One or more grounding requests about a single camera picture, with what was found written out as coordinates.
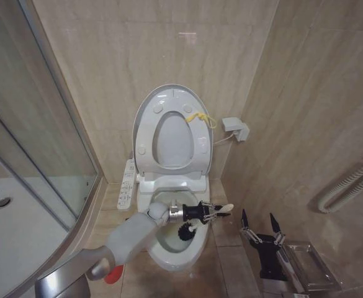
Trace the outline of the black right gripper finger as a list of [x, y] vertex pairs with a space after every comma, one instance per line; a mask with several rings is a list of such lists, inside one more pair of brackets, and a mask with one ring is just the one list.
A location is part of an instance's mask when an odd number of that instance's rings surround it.
[[272, 213], [270, 213], [270, 219], [275, 238], [274, 244], [277, 246], [282, 246], [283, 242], [285, 241], [285, 234], [282, 233], [280, 225]]
[[240, 230], [240, 232], [250, 242], [253, 242], [255, 244], [260, 244], [261, 239], [249, 227], [248, 218], [247, 218], [245, 209], [242, 209], [242, 213], [241, 213], [241, 230]]

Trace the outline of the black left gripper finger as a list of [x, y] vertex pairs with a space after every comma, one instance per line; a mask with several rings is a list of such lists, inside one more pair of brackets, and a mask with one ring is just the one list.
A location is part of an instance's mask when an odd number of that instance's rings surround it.
[[205, 212], [215, 212], [215, 211], [219, 211], [223, 208], [222, 205], [216, 205], [216, 204], [212, 204], [212, 203], [204, 202], [204, 201], [200, 201], [199, 206], [201, 206]]
[[200, 218], [200, 222], [203, 225], [208, 224], [211, 221], [214, 221], [217, 217], [224, 217], [224, 213], [212, 213], [212, 214], [204, 214], [203, 216], [201, 216]]

